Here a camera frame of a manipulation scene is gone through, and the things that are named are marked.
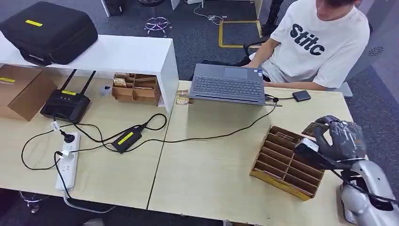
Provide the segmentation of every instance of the laptop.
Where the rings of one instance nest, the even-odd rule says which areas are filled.
[[[265,105],[262,70],[197,64],[189,98]]]

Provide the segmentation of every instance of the small cardboard organizer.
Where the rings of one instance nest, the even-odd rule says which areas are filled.
[[[116,100],[158,106],[161,91],[155,75],[115,73],[115,79],[123,79],[121,84],[114,82],[112,85],[112,96]]]
[[[271,126],[252,165],[250,175],[303,201],[314,198],[324,171],[294,154],[301,135]]]

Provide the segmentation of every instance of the white cable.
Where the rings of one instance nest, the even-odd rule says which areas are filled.
[[[197,14],[197,15],[199,15],[199,16],[204,16],[204,17],[206,17],[208,20],[211,20],[212,23],[214,23],[214,24],[217,25],[217,26],[220,26],[220,25],[223,24],[224,19],[221,18],[220,16],[216,16],[216,15],[214,16],[215,18],[219,18],[219,19],[220,19],[220,23],[217,24],[214,20],[211,19],[211,17],[209,17],[209,16],[207,16],[207,15],[204,15],[204,14],[199,14],[199,13],[195,12],[197,9],[199,9],[199,8],[201,7],[201,5],[202,5],[202,3],[200,3],[200,4],[198,5],[198,7],[196,7],[196,8],[194,9],[194,13],[195,13],[195,14]]]
[[[78,210],[88,211],[88,212],[92,212],[92,213],[108,213],[109,211],[111,211],[114,208],[116,208],[116,206],[112,206],[109,210],[106,210],[106,211],[97,211],[97,210],[86,209],[86,208],[83,208],[83,207],[79,207],[79,206],[75,206],[75,205],[70,204],[68,202],[68,198],[66,196],[67,196],[67,194],[65,193],[64,194],[64,202],[65,202],[65,204],[67,204],[69,207],[72,207],[72,208],[75,208],[75,209],[78,209]]]

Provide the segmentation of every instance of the yellow floor tape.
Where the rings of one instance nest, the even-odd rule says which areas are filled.
[[[258,33],[259,37],[262,37],[262,31],[261,31],[261,24],[259,20],[255,21],[247,21],[247,20],[241,20],[241,21],[224,21],[220,26],[219,26],[219,46],[221,48],[244,48],[243,45],[224,45],[223,44],[223,24],[248,24],[248,23],[255,23],[256,27],[258,28]],[[260,46],[250,46],[250,48],[259,48]]]

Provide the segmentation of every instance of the robotic arm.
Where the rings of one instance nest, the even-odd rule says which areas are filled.
[[[359,226],[399,226],[398,201],[383,170],[365,159],[366,145],[361,127],[331,115],[319,118],[315,123],[320,125],[313,129],[316,143],[304,138],[294,152],[306,158],[313,167],[331,170],[343,180],[344,218]],[[324,138],[326,129],[332,145]],[[335,170],[342,170],[341,175]]]

